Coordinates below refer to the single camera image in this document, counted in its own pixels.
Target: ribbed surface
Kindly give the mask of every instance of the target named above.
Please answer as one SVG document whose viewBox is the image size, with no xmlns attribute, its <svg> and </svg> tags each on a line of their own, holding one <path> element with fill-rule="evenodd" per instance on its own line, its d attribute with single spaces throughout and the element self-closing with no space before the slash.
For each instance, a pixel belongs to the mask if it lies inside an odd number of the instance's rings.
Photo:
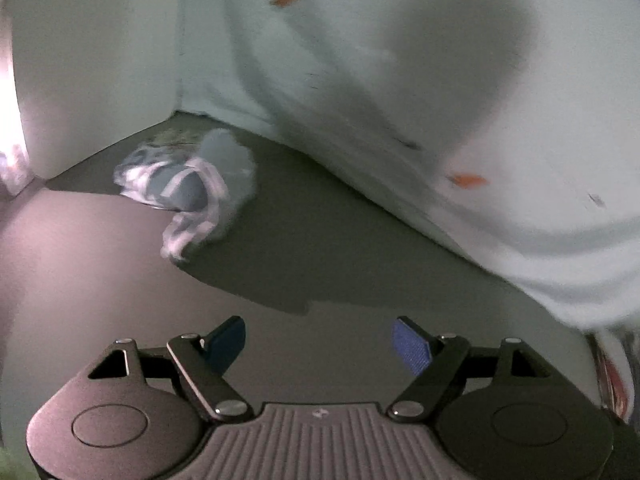
<svg viewBox="0 0 640 480">
<path fill-rule="evenodd" d="M 470 480 L 422 425 L 396 424 L 374 404 L 269 404 L 222 426 L 183 474 L 189 480 Z"/>
</svg>

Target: white wall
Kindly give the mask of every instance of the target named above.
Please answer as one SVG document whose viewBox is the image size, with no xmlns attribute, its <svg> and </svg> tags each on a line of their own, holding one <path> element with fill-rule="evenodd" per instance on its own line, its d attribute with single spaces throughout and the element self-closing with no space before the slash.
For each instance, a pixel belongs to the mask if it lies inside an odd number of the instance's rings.
<svg viewBox="0 0 640 480">
<path fill-rule="evenodd" d="M 174 111 L 179 1 L 7 1 L 38 176 L 56 176 Z"/>
</svg>

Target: gray and white striped fabric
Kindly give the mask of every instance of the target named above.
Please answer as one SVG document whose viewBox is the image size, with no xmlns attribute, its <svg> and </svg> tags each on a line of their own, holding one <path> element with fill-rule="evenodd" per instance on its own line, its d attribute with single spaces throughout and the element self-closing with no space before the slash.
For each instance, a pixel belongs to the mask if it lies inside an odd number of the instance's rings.
<svg viewBox="0 0 640 480">
<path fill-rule="evenodd" d="M 184 261 L 187 246 L 223 236 L 240 206 L 254 195 L 254 163 L 249 150 L 236 143 L 228 130 L 213 130 L 204 144 L 206 153 L 200 150 L 193 156 L 142 144 L 114 170 L 121 195 L 177 211 L 162 234 L 161 250 L 163 257 L 174 262 Z M 229 168 L 225 163 L 229 160 L 237 167 Z M 234 196 L 216 162 L 233 181 Z"/>
</svg>

